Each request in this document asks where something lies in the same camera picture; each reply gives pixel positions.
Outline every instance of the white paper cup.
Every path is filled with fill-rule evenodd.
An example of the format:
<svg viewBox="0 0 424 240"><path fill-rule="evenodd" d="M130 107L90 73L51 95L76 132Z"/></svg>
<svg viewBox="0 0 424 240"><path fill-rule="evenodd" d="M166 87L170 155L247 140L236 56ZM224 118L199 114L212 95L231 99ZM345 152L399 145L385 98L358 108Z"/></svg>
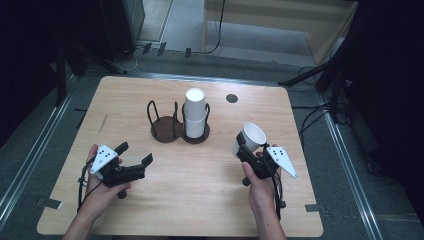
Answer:
<svg viewBox="0 0 424 240"><path fill-rule="evenodd" d="M244 139L246 140L246 147L252 153L256 151L260 146L266 143L266 136L264 131L255 124L251 122L245 122L243 128L241 129ZM237 152L240 146L238 145L237 139L231 148L231 152L235 157L237 157Z"/></svg>
<svg viewBox="0 0 424 240"><path fill-rule="evenodd" d="M190 121L200 121L206 116L205 93L200 88L190 88L186 92L184 115Z"/></svg>
<svg viewBox="0 0 424 240"><path fill-rule="evenodd" d="M200 121L191 121L184 119L185 132L189 138L199 138L205 131L206 116Z"/></svg>

